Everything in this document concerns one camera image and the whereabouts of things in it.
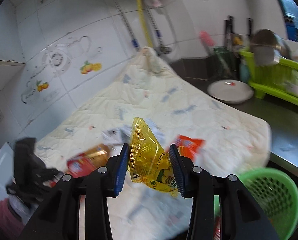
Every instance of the lime green plastic rack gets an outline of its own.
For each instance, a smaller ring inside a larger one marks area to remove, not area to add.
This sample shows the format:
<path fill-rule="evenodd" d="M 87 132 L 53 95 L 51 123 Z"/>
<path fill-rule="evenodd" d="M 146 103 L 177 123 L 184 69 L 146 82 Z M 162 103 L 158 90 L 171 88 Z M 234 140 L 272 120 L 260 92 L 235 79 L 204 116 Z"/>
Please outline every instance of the lime green plastic rack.
<path fill-rule="evenodd" d="M 263 99 L 269 94 L 298 106 L 298 97 L 288 94 L 285 90 L 285 82 L 293 77 L 293 69 L 298 70 L 298 62 L 281 58 L 274 66 L 256 66 L 254 54 L 248 49 L 241 50 L 248 65 L 251 79 L 249 85 L 255 90 L 255 97 Z"/>

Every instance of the green bucket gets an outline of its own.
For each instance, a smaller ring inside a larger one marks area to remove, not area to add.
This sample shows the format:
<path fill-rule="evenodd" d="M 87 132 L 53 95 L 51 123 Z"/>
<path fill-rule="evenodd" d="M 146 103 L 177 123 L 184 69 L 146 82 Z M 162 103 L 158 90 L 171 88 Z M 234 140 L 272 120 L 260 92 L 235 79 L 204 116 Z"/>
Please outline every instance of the green bucket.
<path fill-rule="evenodd" d="M 288 240 L 298 222 L 298 188 L 280 170 L 260 168 L 238 176 L 270 219 L 280 240 Z M 215 211 L 219 199 L 215 198 Z"/>

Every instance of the pink cloth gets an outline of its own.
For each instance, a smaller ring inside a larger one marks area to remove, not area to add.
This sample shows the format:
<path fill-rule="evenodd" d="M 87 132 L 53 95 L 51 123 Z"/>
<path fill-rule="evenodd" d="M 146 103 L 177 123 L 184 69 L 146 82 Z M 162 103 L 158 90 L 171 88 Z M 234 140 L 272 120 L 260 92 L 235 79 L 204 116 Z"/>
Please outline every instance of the pink cloth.
<path fill-rule="evenodd" d="M 0 201 L 0 228 L 10 240 L 16 240 L 22 232 L 24 225 L 12 215 L 7 203 L 8 198 Z"/>

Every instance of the pink brush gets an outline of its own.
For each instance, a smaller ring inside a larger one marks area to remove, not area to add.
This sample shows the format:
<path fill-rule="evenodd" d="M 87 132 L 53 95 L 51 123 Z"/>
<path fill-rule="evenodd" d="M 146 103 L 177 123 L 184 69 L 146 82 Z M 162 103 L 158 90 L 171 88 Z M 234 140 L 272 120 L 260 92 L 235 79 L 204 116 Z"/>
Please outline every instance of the pink brush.
<path fill-rule="evenodd" d="M 211 52 L 210 48 L 213 47 L 216 43 L 211 38 L 211 36 L 207 32 L 205 32 L 205 31 L 201 31 L 199 33 L 199 37 L 200 37 L 201 42 L 202 42 L 205 50 L 207 51 L 207 53 L 209 55 L 211 55 L 212 52 Z"/>

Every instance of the snack wrapper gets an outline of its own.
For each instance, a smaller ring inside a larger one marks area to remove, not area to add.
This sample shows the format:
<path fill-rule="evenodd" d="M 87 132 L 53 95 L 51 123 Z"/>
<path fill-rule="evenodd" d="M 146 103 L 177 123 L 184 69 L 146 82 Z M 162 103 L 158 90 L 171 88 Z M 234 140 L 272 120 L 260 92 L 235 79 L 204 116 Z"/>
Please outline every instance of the snack wrapper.
<path fill-rule="evenodd" d="M 177 147 L 184 147 L 181 149 L 181 152 L 179 151 L 181 156 L 188 157 L 194 161 L 195 155 L 198 153 L 198 150 L 204 146 L 205 140 L 191 139 L 184 135 L 178 135 L 174 144 Z"/>
<path fill-rule="evenodd" d="M 110 149 L 104 144 L 99 144 L 76 157 L 67 160 L 67 173 L 74 178 L 89 175 L 95 169 L 106 165 Z"/>
<path fill-rule="evenodd" d="M 128 170 L 133 182 L 143 182 L 157 191 L 177 196 L 178 190 L 170 161 L 142 118 L 132 125 Z"/>

